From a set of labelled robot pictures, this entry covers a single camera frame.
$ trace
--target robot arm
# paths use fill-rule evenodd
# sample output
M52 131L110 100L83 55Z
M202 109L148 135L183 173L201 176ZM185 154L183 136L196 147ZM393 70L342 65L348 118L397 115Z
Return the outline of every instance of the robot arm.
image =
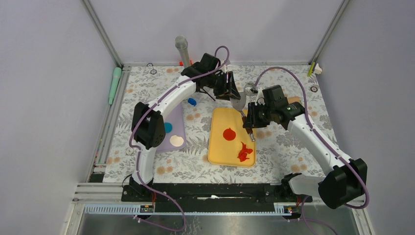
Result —
M363 160L353 160L341 151L321 132L310 116L309 119L314 131L307 124L304 107L298 102L288 104L281 86L273 86L262 90L257 96L257 102L248 104L244 128L265 127L273 121L298 138L317 160L326 177L296 173L286 175L282 183L288 184L294 194L319 197L327 206L335 209L363 195L364 191L352 172L334 156L315 132L318 132L331 148L336 149L340 156L348 161L365 183L367 166Z
M142 180L146 184L153 179L154 156L157 147L166 135L163 117L168 116L182 100L191 94L195 92L203 93L204 87L212 88L216 99L241 98L232 71L223 73L218 70L210 75L191 79L214 70L219 63L218 58L205 53L200 62L184 69L178 81L164 93L147 104L139 102L135 106L131 131L134 131L138 121L150 107L155 105L134 133L134 140L138 143L142 156L138 163L138 169ZM140 183L137 174L132 176L136 182Z
M153 179L154 156L157 147L165 137L163 116L169 113L182 100L194 92L204 91L204 87L213 89L217 99L240 99L231 71L223 73L218 70L207 76L191 79L207 73L216 68L219 59L205 54L200 62L183 70L182 76L166 92L148 104L138 103L134 109L132 130L150 107L154 106L134 134L134 139L141 149L141 160L138 169L144 183ZM363 195L364 191L352 172L334 156L324 145L315 132L307 125L304 107L298 102L288 104L281 86L273 86L262 90L263 97L257 97L257 102L248 104L248 115L244 128L262 128L276 122L285 130L291 132L310 151L322 167L326 177L304 176L300 173L289 174L281 180L293 194L305 194L321 198L330 208L335 209L356 197ZM366 183L367 166L361 159L352 160L349 155L339 150L314 123L314 130L318 132L329 146L337 152L354 168Z

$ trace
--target blue circle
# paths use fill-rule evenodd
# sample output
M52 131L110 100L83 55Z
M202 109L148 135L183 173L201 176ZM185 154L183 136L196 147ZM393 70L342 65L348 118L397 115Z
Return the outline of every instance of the blue circle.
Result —
M171 130L173 130L173 125L170 122L165 122L164 123L164 128L166 130L166 133L170 133Z

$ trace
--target purple cutting board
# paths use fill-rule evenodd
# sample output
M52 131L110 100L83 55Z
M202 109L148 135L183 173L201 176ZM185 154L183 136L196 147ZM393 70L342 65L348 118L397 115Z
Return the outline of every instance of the purple cutting board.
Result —
M171 111L169 116L164 119L164 122L169 122L173 128L170 133L166 133L166 136L157 148L156 153L163 153L184 148L186 146L186 132L184 131L183 107L181 103ZM184 142L181 146L175 147L171 145L170 137L174 135L183 138Z

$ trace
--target red pepper piece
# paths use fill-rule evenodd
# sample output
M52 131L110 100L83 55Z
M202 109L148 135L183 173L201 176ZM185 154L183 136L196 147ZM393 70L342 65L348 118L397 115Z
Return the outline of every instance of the red pepper piece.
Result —
M242 143L242 149L238 154L238 158L240 159L241 162L243 162L246 159L249 159L249 158L247 158L247 155L251 154L253 152L253 150L250 149L250 148L247 148L246 144L244 144L243 142L241 142L241 143Z

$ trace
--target microphone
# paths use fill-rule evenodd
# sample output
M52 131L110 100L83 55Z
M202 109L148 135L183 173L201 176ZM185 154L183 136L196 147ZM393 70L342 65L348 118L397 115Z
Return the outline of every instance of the microphone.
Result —
M183 67L187 68L190 64L189 52L187 51L187 40L184 36L176 37L176 48L179 50L180 57L183 61Z

